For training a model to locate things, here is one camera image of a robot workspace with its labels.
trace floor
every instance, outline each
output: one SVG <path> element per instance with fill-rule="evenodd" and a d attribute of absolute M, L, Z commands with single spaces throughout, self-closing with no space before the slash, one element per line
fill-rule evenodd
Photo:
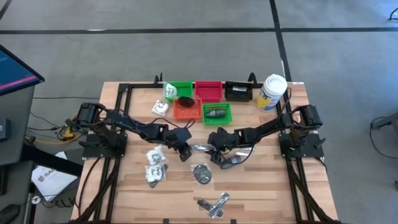
<path fill-rule="evenodd" d="M 0 11 L 5 12 L 0 13 L 0 44 L 46 78 L 36 86 L 37 97 L 99 97 L 105 81 L 149 81 L 161 72 L 164 80 L 245 80 L 250 72 L 265 80 L 284 71 L 275 32 L 122 33 L 123 29 L 179 27 L 274 28 L 270 2 L 274 1 L 0 0 L 0 8 L 9 5 Z M 387 21 L 398 2 L 275 2 L 287 78 L 305 82 L 311 104 L 322 114 L 319 133 L 327 139 L 324 151 L 339 219 L 396 223 L 398 192 L 393 183 L 398 180 L 398 160 L 382 157 L 373 149 L 369 123 L 398 111 L 398 21 Z M 99 29 L 119 30 L 117 34 L 26 32 Z M 32 112 L 62 124 L 82 102 L 34 100 Z M 34 117 L 29 126 L 48 127 Z M 383 153 L 398 156 L 398 140 L 390 127 L 374 131 L 373 136 Z M 40 147 L 51 153 L 67 151 L 71 160 L 81 162 L 77 144 Z M 67 194 L 72 197 L 75 191 Z M 67 222 L 71 212 L 39 206 L 35 223 Z"/>

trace plastic tray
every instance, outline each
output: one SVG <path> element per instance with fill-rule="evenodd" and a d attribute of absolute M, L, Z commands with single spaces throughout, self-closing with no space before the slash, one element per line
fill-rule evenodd
<path fill-rule="evenodd" d="M 231 105 L 229 103 L 205 103 L 202 107 L 204 124 L 228 124 L 232 121 Z M 205 113 L 217 109 L 225 109 L 225 116 L 222 118 L 207 118 L 205 116 Z"/>
<path fill-rule="evenodd" d="M 178 104 L 174 100 L 174 113 L 175 119 L 200 119 L 201 118 L 201 99 L 195 99 L 195 105 L 191 108 L 186 108 Z"/>
<path fill-rule="evenodd" d="M 204 102 L 220 102 L 223 98 L 223 83 L 219 81 L 195 82 L 195 98 Z"/>
<path fill-rule="evenodd" d="M 247 91 L 234 91 L 233 87 L 246 87 Z M 253 89 L 251 83 L 225 82 L 225 99 L 228 101 L 247 102 L 253 99 Z"/>
<path fill-rule="evenodd" d="M 192 82 L 165 82 L 163 83 L 163 86 L 165 86 L 167 83 L 173 85 L 175 88 L 177 88 L 177 97 L 180 96 L 187 96 L 192 98 Z M 167 98 L 165 97 L 169 102 L 173 102 L 174 98 Z"/>

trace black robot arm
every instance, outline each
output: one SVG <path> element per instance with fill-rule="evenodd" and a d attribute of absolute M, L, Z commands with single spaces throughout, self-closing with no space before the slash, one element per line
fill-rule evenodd
<path fill-rule="evenodd" d="M 102 112 L 106 113 L 104 118 L 100 117 Z M 191 134 L 187 128 L 175 128 L 169 130 L 167 124 L 148 123 L 132 119 L 121 110 L 110 110 L 99 103 L 83 103 L 74 124 L 78 129 L 89 128 L 97 136 L 97 142 L 81 142 L 83 147 L 90 147 L 92 144 L 102 144 L 110 148 L 126 147 L 127 136 L 121 132 L 108 129 L 107 126 L 115 126 L 122 130 L 138 134 L 143 140 L 156 144 L 163 144 L 180 153 L 181 161 L 185 162 L 190 156 L 190 147 L 187 140 Z"/>
<path fill-rule="evenodd" d="M 293 119 L 293 114 L 296 112 L 300 112 L 300 122 Z M 234 133 L 230 134 L 220 127 L 216 133 L 209 135 L 208 144 L 220 152 L 238 147 L 252 147 L 263 137 L 285 129 L 290 129 L 292 144 L 296 144 L 308 132 L 317 130 L 321 125 L 322 121 L 315 106 L 298 106 L 291 113 L 282 113 L 278 118 L 256 128 L 235 129 Z"/>

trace computer screen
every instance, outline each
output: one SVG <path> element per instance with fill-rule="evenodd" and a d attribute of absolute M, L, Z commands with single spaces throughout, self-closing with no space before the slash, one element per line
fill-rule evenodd
<path fill-rule="evenodd" d="M 0 96 L 44 82 L 44 78 L 0 45 Z"/>

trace brown object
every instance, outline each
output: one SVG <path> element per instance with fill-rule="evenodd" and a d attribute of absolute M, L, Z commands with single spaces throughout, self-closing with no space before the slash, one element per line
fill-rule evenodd
<path fill-rule="evenodd" d="M 118 85 L 119 82 L 106 82 L 99 102 L 107 108 L 114 108 Z M 289 83 L 289 87 L 292 88 L 292 108 L 308 104 L 303 84 Z M 253 89 L 253 95 L 257 96 L 259 91 L 260 89 Z M 135 88 L 132 91 L 129 114 L 141 122 L 151 122 L 158 116 L 150 110 L 154 102 L 161 98 L 161 88 Z M 236 128 L 256 127 L 276 117 L 275 110 L 262 112 L 256 108 L 254 101 L 230 103 L 234 119 L 229 125 L 223 126 L 229 133 Z M 166 118 L 179 126 L 186 124 L 186 121 L 174 120 L 172 110 L 167 113 Z M 197 120 L 190 128 L 192 138 L 188 143 L 206 143 L 208 135 L 216 129 L 217 126 L 205 126 L 202 121 Z M 155 145 L 143 141 L 134 133 L 127 134 L 126 155 L 121 160 L 112 223 L 162 223 L 164 218 L 170 219 L 170 223 L 229 223 L 231 219 L 237 219 L 238 223 L 295 223 L 286 164 L 280 155 L 277 134 L 263 138 L 256 144 L 256 150 L 244 164 L 226 170 L 221 170 L 210 162 L 210 156 L 202 152 L 192 151 L 192 157 L 181 162 L 177 152 L 172 149 L 164 150 L 169 160 L 169 169 L 166 180 L 154 189 L 145 180 L 144 166 L 147 164 L 145 153 Z M 95 159 L 85 161 L 77 195 L 80 194 L 88 169 L 94 161 Z M 87 181 L 82 198 L 82 212 L 98 192 L 103 161 L 101 159 L 98 162 Z M 201 163 L 207 163 L 213 175 L 213 182 L 206 185 L 198 184 L 190 170 L 192 164 Z M 337 219 L 325 168 L 312 158 L 304 158 L 303 163 L 310 193 L 326 214 Z M 222 192 L 229 193 L 230 199 L 223 207 L 223 218 L 213 220 L 197 204 L 197 200 L 202 198 L 214 203 Z M 109 191 L 104 196 L 101 219 L 105 218 L 108 196 Z M 299 198 L 302 216 L 306 219 L 301 194 Z M 77 216 L 75 207 L 72 219 Z"/>

